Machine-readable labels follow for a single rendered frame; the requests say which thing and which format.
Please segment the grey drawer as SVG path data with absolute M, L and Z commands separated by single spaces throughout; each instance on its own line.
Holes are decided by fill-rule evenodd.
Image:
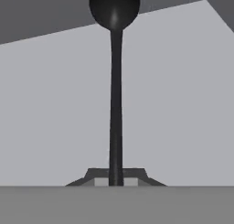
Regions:
M 60 186 L 108 164 L 110 66 L 87 0 L 0 0 L 0 185 Z M 234 185 L 234 32 L 208 3 L 125 30 L 122 107 L 126 166 Z

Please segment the black ladle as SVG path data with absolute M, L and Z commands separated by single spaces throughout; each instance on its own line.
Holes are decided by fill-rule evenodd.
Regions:
M 122 169 L 122 37 L 138 16 L 141 0 L 89 0 L 94 20 L 110 31 L 112 70 L 109 185 L 123 186 Z

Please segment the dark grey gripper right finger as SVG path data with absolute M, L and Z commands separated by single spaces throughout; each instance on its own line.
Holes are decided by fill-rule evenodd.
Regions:
M 124 168 L 123 183 L 126 187 L 165 186 L 165 184 L 149 177 L 144 168 Z

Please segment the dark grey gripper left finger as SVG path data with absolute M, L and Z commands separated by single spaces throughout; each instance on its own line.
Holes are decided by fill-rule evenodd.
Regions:
M 94 185 L 95 178 L 106 178 L 109 179 L 108 168 L 89 168 L 84 177 L 75 180 L 68 184 L 68 187 L 88 187 Z

